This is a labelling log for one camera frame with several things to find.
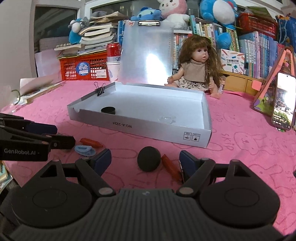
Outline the white cardboard box tray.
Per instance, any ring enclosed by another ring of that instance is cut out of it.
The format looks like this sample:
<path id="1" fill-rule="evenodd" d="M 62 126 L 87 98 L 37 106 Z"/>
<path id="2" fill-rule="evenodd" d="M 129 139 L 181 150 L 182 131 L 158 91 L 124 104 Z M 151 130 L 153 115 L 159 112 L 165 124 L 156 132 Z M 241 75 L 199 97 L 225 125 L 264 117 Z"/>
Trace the white cardboard box tray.
<path id="1" fill-rule="evenodd" d="M 116 113 L 102 113 L 106 106 Z M 114 82 L 102 95 L 90 92 L 67 109 L 74 121 L 182 145 L 206 148 L 212 135 L 206 95 L 197 90 Z M 175 116 L 176 122 L 160 123 L 161 116 Z"/>

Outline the black round cap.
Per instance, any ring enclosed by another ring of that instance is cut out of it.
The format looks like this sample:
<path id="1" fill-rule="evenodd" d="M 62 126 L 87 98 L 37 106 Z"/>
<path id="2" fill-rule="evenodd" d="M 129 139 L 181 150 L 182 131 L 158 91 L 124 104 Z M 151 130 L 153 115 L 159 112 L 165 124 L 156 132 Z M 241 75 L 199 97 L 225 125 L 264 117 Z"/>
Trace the black round cap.
<path id="1" fill-rule="evenodd" d="M 113 106 L 106 106 L 104 108 L 101 109 L 102 113 L 107 113 L 107 114 L 115 114 L 116 113 L 116 109 Z"/>

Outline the small blue plush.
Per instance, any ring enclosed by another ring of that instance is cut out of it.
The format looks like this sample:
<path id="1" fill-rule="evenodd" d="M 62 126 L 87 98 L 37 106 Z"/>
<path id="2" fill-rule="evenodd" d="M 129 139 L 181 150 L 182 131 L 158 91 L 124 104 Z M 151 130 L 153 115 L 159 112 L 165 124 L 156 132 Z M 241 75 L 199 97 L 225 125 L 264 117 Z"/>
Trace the small blue plush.
<path id="1" fill-rule="evenodd" d="M 162 12 L 159 9 L 153 9 L 150 7 L 143 7 L 136 16 L 130 18 L 131 21 L 146 21 L 155 20 L 162 21 Z"/>

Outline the label printer box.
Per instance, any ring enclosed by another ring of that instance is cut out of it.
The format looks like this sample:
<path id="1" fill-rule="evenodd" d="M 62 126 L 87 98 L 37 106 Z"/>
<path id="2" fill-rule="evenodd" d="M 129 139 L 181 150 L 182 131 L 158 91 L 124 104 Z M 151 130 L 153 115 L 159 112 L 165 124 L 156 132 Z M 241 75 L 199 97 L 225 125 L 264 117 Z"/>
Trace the label printer box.
<path id="1" fill-rule="evenodd" d="M 245 54 L 227 49 L 220 50 L 220 61 L 224 71 L 244 74 Z"/>

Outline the blue plush toy right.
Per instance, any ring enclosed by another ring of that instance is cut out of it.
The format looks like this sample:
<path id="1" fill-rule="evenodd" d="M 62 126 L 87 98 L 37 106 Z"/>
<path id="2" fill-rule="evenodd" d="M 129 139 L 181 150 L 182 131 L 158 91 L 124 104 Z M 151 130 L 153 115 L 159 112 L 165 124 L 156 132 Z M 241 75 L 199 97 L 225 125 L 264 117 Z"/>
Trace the blue plush toy right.
<path id="1" fill-rule="evenodd" d="M 235 30 L 235 20 L 238 17 L 237 4 L 233 0 L 202 0 L 201 17 L 212 23 L 219 23 L 226 29 Z"/>

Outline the small clear cap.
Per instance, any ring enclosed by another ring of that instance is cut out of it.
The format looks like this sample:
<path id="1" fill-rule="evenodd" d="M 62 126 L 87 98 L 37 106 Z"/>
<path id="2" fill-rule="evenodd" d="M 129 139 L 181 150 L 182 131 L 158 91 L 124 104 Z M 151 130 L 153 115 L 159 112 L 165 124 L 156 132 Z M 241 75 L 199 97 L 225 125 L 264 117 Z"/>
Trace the small clear cap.
<path id="1" fill-rule="evenodd" d="M 158 121 L 160 123 L 164 123 L 166 125 L 171 125 L 176 122 L 176 117 L 175 116 L 161 116 Z"/>

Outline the black round disc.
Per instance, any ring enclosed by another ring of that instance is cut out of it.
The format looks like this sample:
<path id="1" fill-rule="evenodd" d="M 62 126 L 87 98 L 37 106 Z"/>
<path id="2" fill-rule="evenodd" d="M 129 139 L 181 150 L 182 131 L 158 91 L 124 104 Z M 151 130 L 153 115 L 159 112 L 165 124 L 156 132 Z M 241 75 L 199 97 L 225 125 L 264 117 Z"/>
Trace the black round disc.
<path id="1" fill-rule="evenodd" d="M 144 172 L 153 172 L 158 168 L 160 162 L 161 154 L 152 146 L 146 146 L 138 153 L 137 164 Z"/>

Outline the stack of books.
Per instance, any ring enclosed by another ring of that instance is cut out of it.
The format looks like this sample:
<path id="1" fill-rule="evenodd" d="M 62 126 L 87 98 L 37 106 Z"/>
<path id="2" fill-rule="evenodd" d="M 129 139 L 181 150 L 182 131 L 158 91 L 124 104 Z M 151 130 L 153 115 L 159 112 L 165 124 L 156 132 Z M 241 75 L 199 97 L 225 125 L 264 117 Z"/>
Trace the stack of books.
<path id="1" fill-rule="evenodd" d="M 55 51 L 65 51 L 69 49 L 95 49 L 101 45 L 106 45 L 116 39 L 118 22 L 127 20 L 128 16 L 115 11 L 108 14 L 106 11 L 96 11 L 89 18 L 89 27 L 82 30 L 79 35 L 81 40 L 79 44 L 71 45 L 68 42 L 58 44 Z"/>

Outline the wooden drawer box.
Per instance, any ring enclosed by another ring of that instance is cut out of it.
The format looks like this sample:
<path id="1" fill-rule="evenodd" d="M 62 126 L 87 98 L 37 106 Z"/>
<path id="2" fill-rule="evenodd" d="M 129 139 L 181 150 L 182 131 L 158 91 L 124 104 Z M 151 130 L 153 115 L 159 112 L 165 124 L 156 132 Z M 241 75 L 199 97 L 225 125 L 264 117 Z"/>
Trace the wooden drawer box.
<path id="1" fill-rule="evenodd" d="M 244 92 L 255 96 L 265 83 L 264 79 L 256 79 L 243 74 L 225 70 L 222 73 L 226 77 L 224 89 L 232 92 Z"/>

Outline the blue hair clip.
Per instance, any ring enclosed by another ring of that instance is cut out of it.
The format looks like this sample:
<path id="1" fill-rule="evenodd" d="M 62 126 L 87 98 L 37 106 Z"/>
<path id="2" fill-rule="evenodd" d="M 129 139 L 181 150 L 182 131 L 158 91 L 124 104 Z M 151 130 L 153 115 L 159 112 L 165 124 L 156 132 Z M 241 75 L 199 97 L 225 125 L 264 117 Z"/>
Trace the blue hair clip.
<path id="1" fill-rule="evenodd" d="M 87 145 L 76 145 L 74 147 L 74 150 L 79 155 L 85 156 L 85 157 L 92 157 L 96 154 L 95 149 L 92 146 L 87 146 Z"/>

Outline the white pink bunny plush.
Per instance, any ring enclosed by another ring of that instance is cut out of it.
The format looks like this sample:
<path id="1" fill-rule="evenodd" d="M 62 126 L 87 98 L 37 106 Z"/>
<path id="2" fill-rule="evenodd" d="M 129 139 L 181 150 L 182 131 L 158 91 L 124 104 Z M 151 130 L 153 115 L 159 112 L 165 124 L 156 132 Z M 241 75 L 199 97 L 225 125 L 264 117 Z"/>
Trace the white pink bunny plush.
<path id="1" fill-rule="evenodd" d="M 163 21 L 176 30 L 188 30 L 190 16 L 186 14 L 188 5 L 186 0 L 158 0 L 159 10 Z"/>

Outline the black binder clip on box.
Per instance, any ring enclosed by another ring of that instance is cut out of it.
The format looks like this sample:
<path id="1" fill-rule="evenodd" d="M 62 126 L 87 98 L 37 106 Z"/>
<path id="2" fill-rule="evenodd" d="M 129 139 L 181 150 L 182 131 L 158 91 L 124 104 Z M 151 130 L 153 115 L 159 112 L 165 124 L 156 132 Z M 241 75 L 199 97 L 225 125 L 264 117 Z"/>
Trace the black binder clip on box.
<path id="1" fill-rule="evenodd" d="M 104 93 L 105 83 L 102 83 L 102 85 L 99 86 L 98 82 L 94 82 L 94 86 L 95 86 L 95 93 L 97 94 L 97 96 L 100 96 Z"/>

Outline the brown haired doll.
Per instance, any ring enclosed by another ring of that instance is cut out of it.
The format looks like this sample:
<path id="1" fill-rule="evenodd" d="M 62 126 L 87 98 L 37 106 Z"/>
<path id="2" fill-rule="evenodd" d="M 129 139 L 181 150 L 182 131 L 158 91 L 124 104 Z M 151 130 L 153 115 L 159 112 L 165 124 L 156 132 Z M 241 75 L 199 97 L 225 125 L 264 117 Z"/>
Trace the brown haired doll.
<path id="1" fill-rule="evenodd" d="M 188 37 L 179 54 L 178 72 L 167 79 L 166 86 L 210 93 L 219 99 L 223 80 L 221 61 L 211 41 L 199 35 Z"/>

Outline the white paper cup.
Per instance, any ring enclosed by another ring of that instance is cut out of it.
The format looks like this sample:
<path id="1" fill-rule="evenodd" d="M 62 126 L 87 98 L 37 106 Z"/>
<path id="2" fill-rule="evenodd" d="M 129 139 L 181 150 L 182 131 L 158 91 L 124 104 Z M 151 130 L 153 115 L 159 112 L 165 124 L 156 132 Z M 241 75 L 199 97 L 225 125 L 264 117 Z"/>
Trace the white paper cup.
<path id="1" fill-rule="evenodd" d="M 118 80 L 120 62 L 107 62 L 107 70 L 110 82 Z"/>

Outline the red basket on books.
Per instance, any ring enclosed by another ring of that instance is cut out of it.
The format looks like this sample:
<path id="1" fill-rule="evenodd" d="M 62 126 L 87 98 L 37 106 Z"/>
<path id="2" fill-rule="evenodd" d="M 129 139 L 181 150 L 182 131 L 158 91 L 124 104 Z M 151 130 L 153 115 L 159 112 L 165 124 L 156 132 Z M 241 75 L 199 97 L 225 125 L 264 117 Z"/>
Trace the red basket on books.
<path id="1" fill-rule="evenodd" d="M 278 25 L 275 21 L 250 13 L 241 13 L 237 20 L 241 33 L 246 34 L 257 31 L 272 37 L 274 40 L 277 37 Z"/>

